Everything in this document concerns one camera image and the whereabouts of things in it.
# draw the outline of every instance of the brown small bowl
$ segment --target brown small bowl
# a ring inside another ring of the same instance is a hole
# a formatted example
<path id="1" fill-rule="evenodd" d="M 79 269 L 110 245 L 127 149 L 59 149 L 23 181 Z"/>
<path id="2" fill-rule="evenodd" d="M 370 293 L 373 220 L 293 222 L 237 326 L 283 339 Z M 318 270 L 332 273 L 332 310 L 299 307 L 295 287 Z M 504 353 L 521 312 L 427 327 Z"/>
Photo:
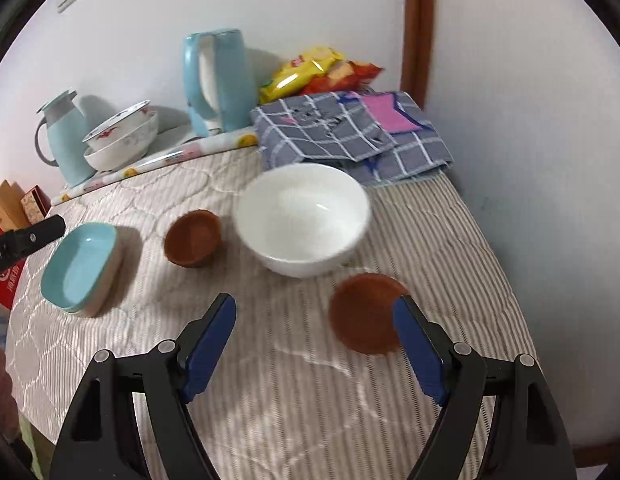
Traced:
<path id="1" fill-rule="evenodd" d="M 221 243 L 221 220 L 211 211 L 190 211 L 172 224 L 163 242 L 165 257 L 181 267 L 203 267 Z"/>
<path id="2" fill-rule="evenodd" d="M 367 355 L 401 347 L 392 305 L 408 290 L 384 274 L 357 274 L 337 285 L 330 300 L 330 325 L 345 346 Z"/>

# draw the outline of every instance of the folded cloth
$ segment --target folded cloth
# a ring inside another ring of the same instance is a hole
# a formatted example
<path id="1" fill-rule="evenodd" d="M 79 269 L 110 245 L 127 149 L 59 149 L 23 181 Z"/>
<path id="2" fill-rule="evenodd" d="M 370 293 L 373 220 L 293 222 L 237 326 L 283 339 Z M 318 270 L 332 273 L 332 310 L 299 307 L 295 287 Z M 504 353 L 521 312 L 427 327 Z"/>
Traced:
<path id="1" fill-rule="evenodd" d="M 312 161 L 366 186 L 429 173 L 452 162 L 443 140 L 405 92 L 326 92 L 252 110 L 266 170 Z"/>

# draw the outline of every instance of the blue gripper pad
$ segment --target blue gripper pad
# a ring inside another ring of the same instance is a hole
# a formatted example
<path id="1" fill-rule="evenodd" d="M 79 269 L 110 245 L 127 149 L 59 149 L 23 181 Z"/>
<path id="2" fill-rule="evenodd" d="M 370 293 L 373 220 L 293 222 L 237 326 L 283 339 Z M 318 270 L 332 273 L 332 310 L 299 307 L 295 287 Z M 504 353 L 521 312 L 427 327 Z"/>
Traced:
<path id="1" fill-rule="evenodd" d="M 394 302 L 392 320 L 421 390 L 439 406 L 443 406 L 447 399 L 447 390 L 443 384 L 443 363 L 403 298 Z"/>
<path id="2" fill-rule="evenodd" d="M 186 403 L 192 402 L 196 395 L 205 392 L 212 372 L 215 371 L 216 364 L 234 328 L 236 302 L 229 294 L 224 296 L 223 303 L 187 359 L 187 382 L 181 388 L 181 394 Z M 213 307 L 215 307 L 214 303 L 210 306 L 210 310 Z"/>

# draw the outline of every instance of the light blue pitcher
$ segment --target light blue pitcher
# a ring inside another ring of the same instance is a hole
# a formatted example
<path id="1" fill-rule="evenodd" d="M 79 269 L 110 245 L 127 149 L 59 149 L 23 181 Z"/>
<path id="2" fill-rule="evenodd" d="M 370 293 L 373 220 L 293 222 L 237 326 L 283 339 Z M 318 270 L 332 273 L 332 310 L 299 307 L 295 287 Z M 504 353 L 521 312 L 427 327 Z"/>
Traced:
<path id="1" fill-rule="evenodd" d="M 192 34 L 183 47 L 183 83 L 194 132 L 207 137 L 248 126 L 258 94 L 240 30 Z"/>
<path id="2" fill-rule="evenodd" d="M 50 166 L 55 166 L 70 186 L 77 186 L 96 173 L 85 157 L 86 145 L 83 138 L 90 133 L 90 126 L 83 114 L 74 106 L 72 99 L 76 92 L 66 90 L 36 113 L 43 112 L 43 119 L 34 134 L 34 148 L 39 158 Z M 38 145 L 38 131 L 47 124 L 47 141 L 54 155 L 54 160 L 45 158 Z"/>

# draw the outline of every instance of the table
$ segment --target table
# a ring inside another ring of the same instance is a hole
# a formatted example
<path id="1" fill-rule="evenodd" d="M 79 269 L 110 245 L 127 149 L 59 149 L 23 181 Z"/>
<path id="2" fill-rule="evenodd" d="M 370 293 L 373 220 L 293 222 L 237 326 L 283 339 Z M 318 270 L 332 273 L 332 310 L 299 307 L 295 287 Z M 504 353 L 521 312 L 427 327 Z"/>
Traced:
<path id="1" fill-rule="evenodd" d="M 238 240 L 231 211 L 261 172 L 254 148 L 206 156 L 56 206 L 68 229 L 109 222 L 125 243 L 122 270 L 104 312 L 68 316 L 40 294 L 58 243 L 31 256 L 8 333 L 8 372 L 25 416 L 55 442 L 93 354 L 148 351 L 202 316 L 219 292 L 238 318 L 208 390 L 190 414 L 223 479 L 404 480 L 436 420 L 403 354 L 365 356 L 332 334 L 327 307 L 337 283 L 360 272 L 402 282 L 453 340 L 488 357 L 536 356 L 508 281 L 456 190 L 443 174 L 369 189 L 373 221 L 352 259 L 307 280 L 265 269 Z M 183 269 L 163 256 L 170 224 L 206 208 L 222 221 L 224 248 L 210 267 Z M 146 406 L 136 399 L 152 478 L 164 478 Z M 484 405 L 461 478 L 474 478 L 493 405 Z"/>

